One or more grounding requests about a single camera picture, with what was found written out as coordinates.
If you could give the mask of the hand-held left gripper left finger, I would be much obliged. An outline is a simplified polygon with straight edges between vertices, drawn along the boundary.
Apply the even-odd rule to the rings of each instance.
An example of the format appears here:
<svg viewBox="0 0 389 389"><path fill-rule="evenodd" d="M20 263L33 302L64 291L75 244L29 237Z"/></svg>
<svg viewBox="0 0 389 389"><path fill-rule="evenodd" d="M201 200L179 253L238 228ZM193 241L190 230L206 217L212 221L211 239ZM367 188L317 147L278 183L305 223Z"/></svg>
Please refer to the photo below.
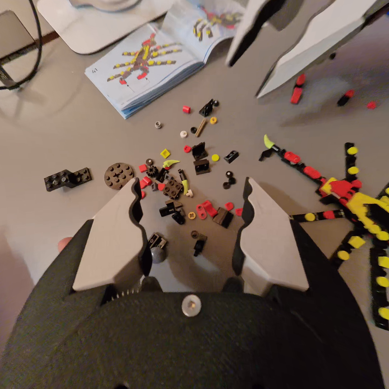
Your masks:
<svg viewBox="0 0 389 389"><path fill-rule="evenodd" d="M150 274L153 260L141 206L138 178L131 179L93 218L73 289L133 286Z"/></svg>

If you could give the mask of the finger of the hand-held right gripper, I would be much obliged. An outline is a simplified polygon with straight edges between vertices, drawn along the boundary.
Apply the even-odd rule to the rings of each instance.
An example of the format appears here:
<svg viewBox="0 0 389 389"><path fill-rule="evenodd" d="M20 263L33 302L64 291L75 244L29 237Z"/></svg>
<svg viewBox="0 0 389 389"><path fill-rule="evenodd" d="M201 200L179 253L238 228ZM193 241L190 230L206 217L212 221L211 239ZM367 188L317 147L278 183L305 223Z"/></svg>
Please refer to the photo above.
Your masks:
<svg viewBox="0 0 389 389"><path fill-rule="evenodd" d="M276 61L257 92L264 98L358 34L382 11L378 0L333 1L309 20L299 40Z"/></svg>
<svg viewBox="0 0 389 389"><path fill-rule="evenodd" d="M284 0L250 0L237 27L226 57L226 65L232 67L255 41L263 25L283 7Z"/></svg>

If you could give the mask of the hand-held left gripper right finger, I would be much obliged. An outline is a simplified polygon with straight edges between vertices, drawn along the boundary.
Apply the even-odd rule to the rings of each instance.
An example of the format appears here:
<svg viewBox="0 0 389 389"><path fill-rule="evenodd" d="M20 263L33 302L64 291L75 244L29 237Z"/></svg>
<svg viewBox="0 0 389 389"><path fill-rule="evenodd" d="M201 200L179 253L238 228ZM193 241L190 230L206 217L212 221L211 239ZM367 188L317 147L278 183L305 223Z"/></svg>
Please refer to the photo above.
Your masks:
<svg viewBox="0 0 389 389"><path fill-rule="evenodd" d="M289 216L253 178L246 178L243 198L244 224L232 268L244 293L266 296L274 285L306 291L309 283Z"/></svg>

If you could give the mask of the red black lego claw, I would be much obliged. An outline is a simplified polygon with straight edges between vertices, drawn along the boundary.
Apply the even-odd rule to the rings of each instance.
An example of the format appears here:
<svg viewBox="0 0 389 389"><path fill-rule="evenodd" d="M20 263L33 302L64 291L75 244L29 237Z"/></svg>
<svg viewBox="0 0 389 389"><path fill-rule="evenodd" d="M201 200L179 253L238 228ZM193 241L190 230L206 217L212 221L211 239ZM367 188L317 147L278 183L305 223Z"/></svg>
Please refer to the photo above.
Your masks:
<svg viewBox="0 0 389 389"><path fill-rule="evenodd" d="M306 76L305 73L300 74L295 82L294 89L290 98L291 104L298 104L303 95L303 89L305 84Z"/></svg>

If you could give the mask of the small black red lego assembly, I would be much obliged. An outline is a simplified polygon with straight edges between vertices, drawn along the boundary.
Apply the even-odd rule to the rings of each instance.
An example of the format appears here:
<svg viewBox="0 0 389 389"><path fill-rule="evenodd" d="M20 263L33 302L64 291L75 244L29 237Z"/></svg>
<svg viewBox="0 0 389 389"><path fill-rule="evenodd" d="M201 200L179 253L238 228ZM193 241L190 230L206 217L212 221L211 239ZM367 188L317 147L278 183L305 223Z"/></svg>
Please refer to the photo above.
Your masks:
<svg viewBox="0 0 389 389"><path fill-rule="evenodd" d="M353 89L347 90L347 91L339 98L339 100L337 101L337 106L338 106L338 107L343 107L343 106L345 106L345 105L349 102L349 100L350 100L351 98L353 98L354 94L355 94L355 90L353 90Z"/></svg>

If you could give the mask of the pile of lego pieces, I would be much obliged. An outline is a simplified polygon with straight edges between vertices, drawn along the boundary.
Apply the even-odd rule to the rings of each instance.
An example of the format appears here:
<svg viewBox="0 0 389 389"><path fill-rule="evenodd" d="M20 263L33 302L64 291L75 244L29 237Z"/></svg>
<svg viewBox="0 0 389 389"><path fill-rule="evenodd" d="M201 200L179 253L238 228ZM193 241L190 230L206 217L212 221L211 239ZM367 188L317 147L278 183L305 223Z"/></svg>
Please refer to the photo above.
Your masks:
<svg viewBox="0 0 389 389"><path fill-rule="evenodd" d="M194 158L193 164L196 175L209 173L210 162L207 159L208 153L205 149L205 143L201 142L192 147L192 156ZM168 200L165 202L165 207L159 209L161 217L171 216L174 221L179 225L184 225L185 214L182 209L182 204L177 202L180 195L186 197L193 197L193 192L189 187L187 176L183 169L178 169L178 174L181 181L177 181L173 176L169 174L169 169L162 168L158 170L153 165L152 159L147 159L146 163L139 166L141 172L147 173L147 176L140 181L140 187L143 189L146 186L151 186L153 191L161 191ZM223 228L228 228L233 219L231 210L234 205L231 202L225 204L224 207L215 209L212 203L208 200L196 206L195 212L189 212L188 218L194 220L198 216L201 220L205 220L207 216L212 218L212 221L217 223ZM149 241L148 247L159 246L165 249L167 241L158 233L154 233Z"/></svg>

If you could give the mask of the black yellow lego scorpion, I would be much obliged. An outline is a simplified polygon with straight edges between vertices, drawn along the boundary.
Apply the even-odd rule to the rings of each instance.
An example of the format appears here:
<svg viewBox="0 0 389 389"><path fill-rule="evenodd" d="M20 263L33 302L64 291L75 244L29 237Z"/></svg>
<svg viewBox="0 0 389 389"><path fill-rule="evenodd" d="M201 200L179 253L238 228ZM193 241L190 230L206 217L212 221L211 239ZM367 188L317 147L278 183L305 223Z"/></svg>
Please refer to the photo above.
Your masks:
<svg viewBox="0 0 389 389"><path fill-rule="evenodd" d="M388 331L388 184L377 197L361 192L362 182L357 177L359 169L356 166L358 148L351 142L344 144L343 179L326 178L318 170L305 164L297 154L276 145L267 135L264 135L264 144L266 150L262 152L259 161L277 154L285 164L318 185L316 193L323 204L340 206L333 211L291 215L290 219L303 223L345 218L352 223L353 228L344 236L329 259L335 269L339 270L350 258L352 251L360 249L366 243L365 237L371 239L372 246L369 250L371 314L375 326Z"/></svg>

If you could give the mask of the lego instruction booklet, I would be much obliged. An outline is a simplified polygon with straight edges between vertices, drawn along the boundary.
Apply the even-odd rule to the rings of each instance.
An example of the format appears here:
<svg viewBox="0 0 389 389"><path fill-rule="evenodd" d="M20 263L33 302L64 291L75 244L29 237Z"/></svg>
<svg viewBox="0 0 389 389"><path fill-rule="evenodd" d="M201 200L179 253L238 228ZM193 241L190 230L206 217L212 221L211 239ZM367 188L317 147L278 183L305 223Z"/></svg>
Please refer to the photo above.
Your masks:
<svg viewBox="0 0 389 389"><path fill-rule="evenodd" d="M235 36L244 13L237 1L175 1L160 27L132 32L85 75L127 119L203 68Z"/></svg>

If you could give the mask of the black round lego plate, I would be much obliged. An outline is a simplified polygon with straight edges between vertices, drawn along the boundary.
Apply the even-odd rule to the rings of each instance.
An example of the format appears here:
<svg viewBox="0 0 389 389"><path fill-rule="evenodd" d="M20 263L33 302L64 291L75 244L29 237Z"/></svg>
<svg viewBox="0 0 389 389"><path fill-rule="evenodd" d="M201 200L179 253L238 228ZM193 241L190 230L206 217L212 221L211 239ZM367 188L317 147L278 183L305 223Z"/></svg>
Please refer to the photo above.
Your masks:
<svg viewBox="0 0 389 389"><path fill-rule="evenodd" d="M132 178L134 178L134 171L126 163L114 163L107 168L104 174L105 184L113 190L120 190Z"/></svg>

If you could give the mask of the white tablet stand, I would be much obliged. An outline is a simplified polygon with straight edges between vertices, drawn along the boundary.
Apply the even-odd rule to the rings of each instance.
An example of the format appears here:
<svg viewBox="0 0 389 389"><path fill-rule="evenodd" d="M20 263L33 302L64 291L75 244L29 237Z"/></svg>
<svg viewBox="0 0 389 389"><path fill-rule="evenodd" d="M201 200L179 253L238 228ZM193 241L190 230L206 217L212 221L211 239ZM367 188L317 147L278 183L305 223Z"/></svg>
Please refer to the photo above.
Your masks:
<svg viewBox="0 0 389 389"><path fill-rule="evenodd" d="M164 15L173 0L40 0L38 11L69 46L93 54Z"/></svg>

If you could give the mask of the black lego bracket with pin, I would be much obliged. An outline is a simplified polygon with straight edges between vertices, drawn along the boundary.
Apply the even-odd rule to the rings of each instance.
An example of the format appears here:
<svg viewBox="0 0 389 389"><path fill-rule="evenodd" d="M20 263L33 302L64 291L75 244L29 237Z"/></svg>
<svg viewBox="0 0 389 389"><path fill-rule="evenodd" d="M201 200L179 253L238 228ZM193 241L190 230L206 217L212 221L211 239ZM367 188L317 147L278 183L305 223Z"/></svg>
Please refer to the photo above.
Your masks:
<svg viewBox="0 0 389 389"><path fill-rule="evenodd" d="M212 111L215 107L219 106L219 100L211 99L208 101L200 110L199 114L203 116L204 118L208 117L210 114L212 114Z"/></svg>

